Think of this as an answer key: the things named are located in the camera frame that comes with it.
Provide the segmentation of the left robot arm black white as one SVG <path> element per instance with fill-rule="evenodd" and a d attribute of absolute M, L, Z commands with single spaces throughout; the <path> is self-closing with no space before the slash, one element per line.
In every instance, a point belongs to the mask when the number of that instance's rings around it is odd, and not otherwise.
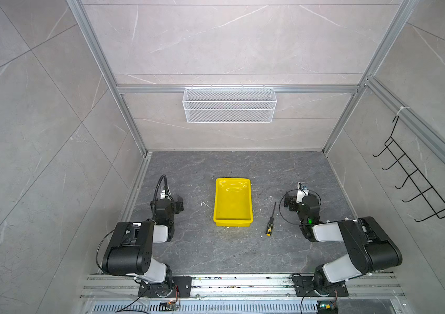
<path fill-rule="evenodd" d="M 184 210 L 182 197 L 165 192 L 150 203 L 155 219 L 143 222 L 119 222 L 108 233 L 111 238 L 96 264 L 106 275 L 132 276 L 156 290 L 171 290 L 171 268 L 153 258 L 153 245 L 167 243 L 175 233 L 175 215 Z"/>

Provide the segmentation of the black yellow handled screwdriver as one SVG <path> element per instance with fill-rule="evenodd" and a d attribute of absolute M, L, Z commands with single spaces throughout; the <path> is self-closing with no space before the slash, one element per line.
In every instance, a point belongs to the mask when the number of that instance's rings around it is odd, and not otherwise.
<path fill-rule="evenodd" d="M 274 219 L 275 219 L 274 216 L 275 216 L 276 207 L 277 207 L 277 202 L 274 203 L 272 214 L 271 214 L 271 216 L 268 219 L 268 223 L 267 223 L 267 226 L 266 226 L 266 235 L 267 236 L 271 236 L 272 233 L 273 233 Z"/>

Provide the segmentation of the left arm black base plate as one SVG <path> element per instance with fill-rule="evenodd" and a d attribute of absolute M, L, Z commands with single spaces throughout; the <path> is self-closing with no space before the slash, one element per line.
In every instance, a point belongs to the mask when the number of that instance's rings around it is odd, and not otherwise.
<path fill-rule="evenodd" d="M 137 295 L 149 298 L 189 298 L 192 280 L 190 276 L 173 276 L 157 284 L 141 281 Z"/>

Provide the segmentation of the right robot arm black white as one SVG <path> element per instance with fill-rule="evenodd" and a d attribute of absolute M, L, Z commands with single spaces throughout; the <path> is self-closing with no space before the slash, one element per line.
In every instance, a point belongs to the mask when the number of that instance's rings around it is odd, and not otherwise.
<path fill-rule="evenodd" d="M 305 183 L 285 192 L 280 208 L 297 214 L 294 222 L 311 243 L 339 242 L 347 253 L 315 268 L 309 293 L 328 296 L 340 290 L 346 281 L 402 264 L 403 256 L 373 217 L 323 222 L 320 219 L 321 197 Z"/>

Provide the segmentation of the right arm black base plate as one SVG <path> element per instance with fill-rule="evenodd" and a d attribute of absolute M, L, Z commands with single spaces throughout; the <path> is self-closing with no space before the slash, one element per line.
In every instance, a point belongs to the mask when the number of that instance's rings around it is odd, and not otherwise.
<path fill-rule="evenodd" d="M 298 273 L 292 274 L 291 280 L 298 297 L 348 297 L 349 295 L 344 281 L 330 283 L 321 276 L 303 276 Z"/>

